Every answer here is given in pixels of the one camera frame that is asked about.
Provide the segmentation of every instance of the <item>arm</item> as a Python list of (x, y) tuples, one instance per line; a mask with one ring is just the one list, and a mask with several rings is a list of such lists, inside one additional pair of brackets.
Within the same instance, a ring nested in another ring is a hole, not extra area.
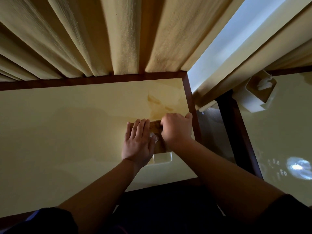
[(79, 233), (99, 229), (136, 174), (151, 159), (154, 146), (155, 136), (149, 141), (149, 120), (136, 120), (132, 131), (128, 122), (119, 165), (58, 206), (72, 213)]
[(191, 138), (192, 114), (166, 114), (161, 121), (168, 146), (197, 174), (222, 210), (253, 223), (284, 193)]

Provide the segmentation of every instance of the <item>wooden trim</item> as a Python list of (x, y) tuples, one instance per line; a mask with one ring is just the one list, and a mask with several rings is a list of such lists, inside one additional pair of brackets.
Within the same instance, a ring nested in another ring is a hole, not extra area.
[(310, 72), (310, 71), (312, 71), (312, 65), (287, 68), (287, 69), (278, 69), (278, 70), (266, 70), (266, 72), (272, 76), (296, 74), (296, 73), (303, 73), (303, 72)]
[(241, 117), (237, 102), (230, 90), (216, 98), (220, 113), (233, 150), (236, 164), (246, 171), (263, 179), (255, 152)]
[[(160, 72), (160, 73), (144, 73), (144, 74), (127, 74), (127, 75), (110, 75), (110, 76), (97, 76), (87, 78), (67, 78), (67, 79), (47, 79), (47, 80), (32, 80), (32, 81), (17, 81), (17, 82), (1, 82), (0, 91), (3, 90), (21, 90), (21, 89), (37, 89), (37, 88), (49, 88), (49, 87), (61, 87), (61, 86), (73, 86), (73, 85), (85, 85), (85, 84), (106, 84), (115, 82), (128, 82), (128, 81), (141, 81), (141, 80), (155, 80), (155, 79), (168, 79), (168, 78), (182, 78), (186, 100), (189, 107), (189, 112), (193, 115), (193, 131), (195, 140), (201, 142), (201, 132), (199, 122), (195, 110), (192, 91), (188, 80), (186, 71), (179, 72)], [(169, 183), (156, 187), (149, 187), (137, 191), (126, 192), (123, 195), (122, 200), (129, 199), (128, 197), (138, 196), (139, 194), (146, 194), (155, 192), (155, 190), (164, 190), (170, 186), (177, 185), (201, 185), (199, 178), (193, 178), (185, 181), (179, 181)], [(24, 221), (29, 217), (32, 212), (21, 213), (17, 215), (11, 215), (0, 218), (0, 230), (8, 228)]]

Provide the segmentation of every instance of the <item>person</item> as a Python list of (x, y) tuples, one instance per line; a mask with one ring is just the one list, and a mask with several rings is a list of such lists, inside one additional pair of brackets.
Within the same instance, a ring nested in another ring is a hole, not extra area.
[(162, 137), (201, 179), (187, 187), (115, 206), (151, 159), (155, 136), (147, 119), (127, 124), (122, 161), (55, 208), (43, 208), (5, 233), (289, 232), (308, 224), (312, 210), (291, 195), (216, 155), (191, 138), (192, 114), (166, 114)]

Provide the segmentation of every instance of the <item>hand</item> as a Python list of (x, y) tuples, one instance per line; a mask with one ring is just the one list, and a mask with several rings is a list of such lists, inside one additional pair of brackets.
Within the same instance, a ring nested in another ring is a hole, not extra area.
[(191, 139), (192, 135), (192, 113), (182, 116), (179, 113), (167, 113), (160, 124), (163, 126), (161, 133), (167, 145), (174, 150), (174, 146)]
[(124, 136), (121, 158), (133, 161), (138, 169), (144, 167), (152, 158), (156, 135), (149, 137), (149, 119), (137, 119), (130, 131), (130, 122)]

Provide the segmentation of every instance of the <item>person's left arm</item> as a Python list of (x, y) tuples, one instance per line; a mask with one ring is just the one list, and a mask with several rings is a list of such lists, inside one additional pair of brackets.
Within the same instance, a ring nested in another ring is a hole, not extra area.
[(148, 119), (138, 119), (130, 131), (128, 122), (119, 165), (58, 206), (71, 212), (79, 233), (99, 229), (136, 174), (151, 159), (155, 136), (149, 139), (149, 124)]

